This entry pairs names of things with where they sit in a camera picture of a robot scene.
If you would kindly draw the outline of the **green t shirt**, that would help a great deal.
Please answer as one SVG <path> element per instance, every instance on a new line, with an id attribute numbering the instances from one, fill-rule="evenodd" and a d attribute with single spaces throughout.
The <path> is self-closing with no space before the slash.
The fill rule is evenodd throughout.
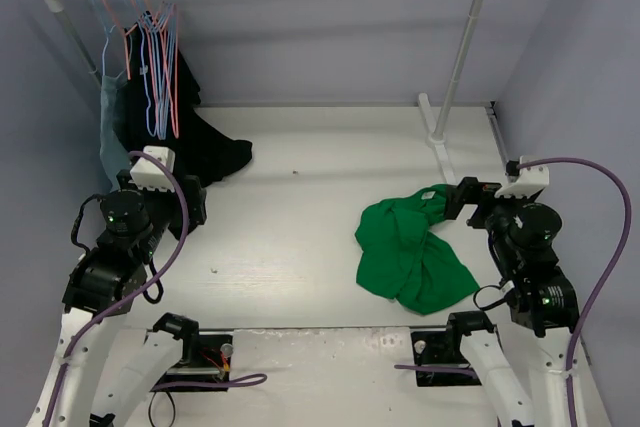
<path id="1" fill-rule="evenodd" d="M 405 309 L 430 315 L 479 290 L 469 269 L 433 228 L 445 221 L 446 186 L 364 209 L 355 231 L 361 249 L 356 283 Z"/>

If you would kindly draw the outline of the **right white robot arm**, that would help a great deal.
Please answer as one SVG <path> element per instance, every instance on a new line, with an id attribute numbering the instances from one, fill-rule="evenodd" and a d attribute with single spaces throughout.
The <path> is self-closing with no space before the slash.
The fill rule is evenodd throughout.
<path id="1" fill-rule="evenodd" d="M 568 381 L 579 381 L 569 351 L 579 307 L 552 248 L 562 220 L 537 200 L 548 184 L 548 170 L 542 167 L 507 185 L 465 177 L 446 188 L 446 219 L 454 220 L 463 207 L 475 206 L 467 224 L 486 232 L 500 274 L 501 301 L 532 342 L 530 386 L 524 388 L 485 312 L 459 312 L 448 318 L 444 350 L 470 364 L 502 426 L 572 426 L 584 414 L 580 390 L 566 389 Z"/>

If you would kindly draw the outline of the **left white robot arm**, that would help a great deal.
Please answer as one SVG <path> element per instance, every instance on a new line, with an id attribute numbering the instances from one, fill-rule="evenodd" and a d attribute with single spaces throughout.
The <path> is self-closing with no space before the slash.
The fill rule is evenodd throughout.
<path id="1" fill-rule="evenodd" d="M 183 242 L 206 221 L 206 192 L 197 177 L 176 178 L 179 192 L 161 187 L 166 178 L 160 171 L 149 178 L 144 186 L 139 174 L 123 170 L 120 189 L 95 197 L 106 227 L 70 275 L 58 346 L 32 426 L 123 426 L 170 367 L 191 365 L 199 356 L 198 323 L 166 313 L 115 384 L 98 390 L 134 299 L 158 281 L 152 258 L 163 234 Z"/>

